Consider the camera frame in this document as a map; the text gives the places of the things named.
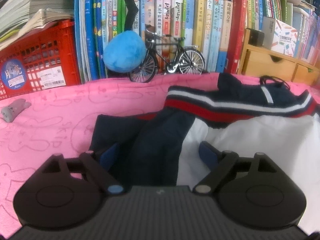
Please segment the white navy track jacket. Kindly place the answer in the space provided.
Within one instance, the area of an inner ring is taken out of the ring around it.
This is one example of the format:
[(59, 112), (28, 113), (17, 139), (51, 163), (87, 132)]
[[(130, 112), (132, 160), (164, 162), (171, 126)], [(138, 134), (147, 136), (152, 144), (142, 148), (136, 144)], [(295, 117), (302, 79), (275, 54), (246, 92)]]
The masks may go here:
[(304, 192), (300, 226), (319, 228), (319, 104), (284, 82), (244, 85), (220, 74), (217, 90), (171, 86), (157, 113), (97, 117), (90, 149), (126, 186), (194, 187), (210, 172), (202, 142), (242, 157), (262, 152)]

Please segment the small grey plush toy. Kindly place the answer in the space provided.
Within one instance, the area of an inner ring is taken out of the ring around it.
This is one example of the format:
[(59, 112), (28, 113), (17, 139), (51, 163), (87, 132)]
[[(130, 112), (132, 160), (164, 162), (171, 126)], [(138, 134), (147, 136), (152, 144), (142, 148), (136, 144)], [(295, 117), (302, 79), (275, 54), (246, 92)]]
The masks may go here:
[(5, 122), (13, 122), (22, 111), (30, 106), (31, 103), (27, 102), (25, 99), (17, 99), (1, 109), (2, 119)]

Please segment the wooden desk organizer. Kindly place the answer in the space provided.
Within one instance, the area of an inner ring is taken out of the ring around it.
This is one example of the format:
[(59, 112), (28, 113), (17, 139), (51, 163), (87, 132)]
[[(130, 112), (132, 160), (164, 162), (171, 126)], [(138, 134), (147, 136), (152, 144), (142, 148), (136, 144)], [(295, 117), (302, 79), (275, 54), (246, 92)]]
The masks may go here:
[(252, 77), (275, 76), (284, 81), (315, 85), (319, 81), (319, 61), (309, 64), (264, 47), (249, 44), (251, 31), (245, 29), (237, 74)]

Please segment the large blue plush toy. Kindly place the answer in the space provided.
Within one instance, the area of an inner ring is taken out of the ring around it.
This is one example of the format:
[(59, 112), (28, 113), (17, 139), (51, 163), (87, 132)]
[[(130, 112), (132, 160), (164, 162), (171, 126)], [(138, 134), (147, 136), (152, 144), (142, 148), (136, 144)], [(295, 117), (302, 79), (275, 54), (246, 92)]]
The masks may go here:
[(103, 61), (105, 66), (116, 73), (128, 73), (136, 69), (144, 60), (146, 46), (134, 31), (127, 30), (105, 47)]

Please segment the red plastic crate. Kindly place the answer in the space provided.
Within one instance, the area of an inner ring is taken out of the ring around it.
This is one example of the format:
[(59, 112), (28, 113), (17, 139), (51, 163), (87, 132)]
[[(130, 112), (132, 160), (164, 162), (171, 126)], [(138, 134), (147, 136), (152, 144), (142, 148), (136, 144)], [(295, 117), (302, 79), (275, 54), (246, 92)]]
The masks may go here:
[(1, 50), (1, 99), (81, 83), (74, 21), (50, 23)]

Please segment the miniature black bicycle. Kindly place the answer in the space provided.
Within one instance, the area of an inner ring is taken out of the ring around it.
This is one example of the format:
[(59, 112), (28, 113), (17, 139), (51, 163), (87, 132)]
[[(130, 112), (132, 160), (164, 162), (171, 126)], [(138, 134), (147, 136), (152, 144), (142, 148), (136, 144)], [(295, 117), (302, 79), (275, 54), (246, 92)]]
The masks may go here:
[[(184, 46), (184, 37), (163, 36), (146, 30), (146, 55), (141, 64), (128, 73), (129, 79), (136, 83), (148, 83), (160, 70), (161, 63), (166, 74), (198, 74), (205, 72), (205, 59), (198, 46)], [(175, 47), (173, 58), (165, 57), (159, 47)]]

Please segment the black power adapter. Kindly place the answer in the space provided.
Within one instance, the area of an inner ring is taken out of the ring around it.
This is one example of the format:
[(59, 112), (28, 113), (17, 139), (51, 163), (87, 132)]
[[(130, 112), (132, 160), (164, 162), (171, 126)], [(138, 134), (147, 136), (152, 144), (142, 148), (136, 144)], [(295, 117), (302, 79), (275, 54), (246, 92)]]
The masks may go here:
[(248, 29), (248, 31), (249, 31), (248, 44), (255, 47), (262, 47), (265, 34), (262, 31), (254, 30), (254, 29)]

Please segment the white stationery box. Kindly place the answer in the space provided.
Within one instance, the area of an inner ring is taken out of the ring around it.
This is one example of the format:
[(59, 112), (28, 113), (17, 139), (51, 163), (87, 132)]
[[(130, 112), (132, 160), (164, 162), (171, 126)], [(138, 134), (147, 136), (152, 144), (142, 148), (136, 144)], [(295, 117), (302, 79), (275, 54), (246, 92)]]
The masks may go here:
[(271, 17), (263, 18), (263, 46), (266, 49), (294, 57), (298, 31), (294, 27)]

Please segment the left row of books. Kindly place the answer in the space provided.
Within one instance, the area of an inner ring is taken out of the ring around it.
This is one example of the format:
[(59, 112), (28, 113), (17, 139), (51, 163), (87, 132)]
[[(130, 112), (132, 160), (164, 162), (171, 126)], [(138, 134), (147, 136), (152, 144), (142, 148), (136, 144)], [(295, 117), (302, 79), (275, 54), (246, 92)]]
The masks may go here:
[[(234, 71), (244, 34), (247, 0), (74, 0), (75, 42), (83, 82), (116, 73), (103, 61), (105, 47), (131, 30), (145, 43), (149, 30), (184, 37), (205, 59), (205, 73)], [(173, 58), (175, 47), (159, 47)]]

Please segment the row of books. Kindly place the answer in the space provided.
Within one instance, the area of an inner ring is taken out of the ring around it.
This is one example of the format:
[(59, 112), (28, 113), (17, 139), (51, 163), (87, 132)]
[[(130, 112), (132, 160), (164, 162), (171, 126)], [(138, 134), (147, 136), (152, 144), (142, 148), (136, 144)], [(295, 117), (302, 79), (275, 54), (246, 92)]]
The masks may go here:
[(312, 9), (294, 6), (292, 23), (298, 31), (293, 57), (314, 65), (319, 54), (319, 16)]
[(264, 17), (275, 18), (286, 23), (287, 0), (247, 0), (246, 28), (261, 31)]
[[(149, 30), (184, 37), (205, 59), (205, 73), (234, 71), (244, 34), (247, 0), (74, 0), (75, 42), (83, 82), (116, 73), (103, 61), (105, 47), (131, 30), (145, 43)], [(175, 47), (159, 47), (173, 58)]]

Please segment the right row of books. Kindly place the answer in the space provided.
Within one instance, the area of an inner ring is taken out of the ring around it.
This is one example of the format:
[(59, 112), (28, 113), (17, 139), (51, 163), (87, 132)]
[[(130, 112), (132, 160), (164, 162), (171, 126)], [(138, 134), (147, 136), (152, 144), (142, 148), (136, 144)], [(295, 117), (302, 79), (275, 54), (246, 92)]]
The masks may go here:
[(319, 54), (319, 16), (312, 9), (294, 6), (292, 23), (298, 31), (293, 57), (314, 65)]

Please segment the middle row of books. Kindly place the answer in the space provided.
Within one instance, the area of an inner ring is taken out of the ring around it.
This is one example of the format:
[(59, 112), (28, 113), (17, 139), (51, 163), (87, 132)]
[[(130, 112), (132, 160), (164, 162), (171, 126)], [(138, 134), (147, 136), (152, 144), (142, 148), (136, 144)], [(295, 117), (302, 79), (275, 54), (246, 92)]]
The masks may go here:
[(246, 28), (261, 31), (264, 17), (275, 18), (286, 23), (287, 0), (247, 0)]

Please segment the stack of papers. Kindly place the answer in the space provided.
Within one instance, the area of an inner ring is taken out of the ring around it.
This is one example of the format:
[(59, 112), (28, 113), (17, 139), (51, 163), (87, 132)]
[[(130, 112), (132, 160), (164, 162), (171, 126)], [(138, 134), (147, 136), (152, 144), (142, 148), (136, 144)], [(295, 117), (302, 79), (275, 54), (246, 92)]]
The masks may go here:
[(1, 49), (50, 22), (74, 17), (74, 0), (10, 0), (1, 8)]

